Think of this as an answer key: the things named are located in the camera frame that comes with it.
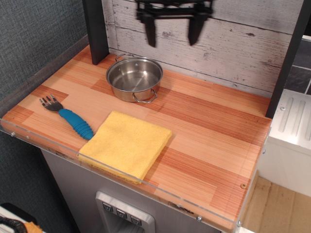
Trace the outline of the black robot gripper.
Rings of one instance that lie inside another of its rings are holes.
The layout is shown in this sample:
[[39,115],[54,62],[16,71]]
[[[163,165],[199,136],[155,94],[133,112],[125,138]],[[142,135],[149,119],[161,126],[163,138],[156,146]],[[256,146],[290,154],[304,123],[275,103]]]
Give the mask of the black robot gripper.
[[137,19],[145,25],[148,43],[156,46],[156,19],[189,19],[188,39],[194,45],[213,14],[212,0],[137,0]]

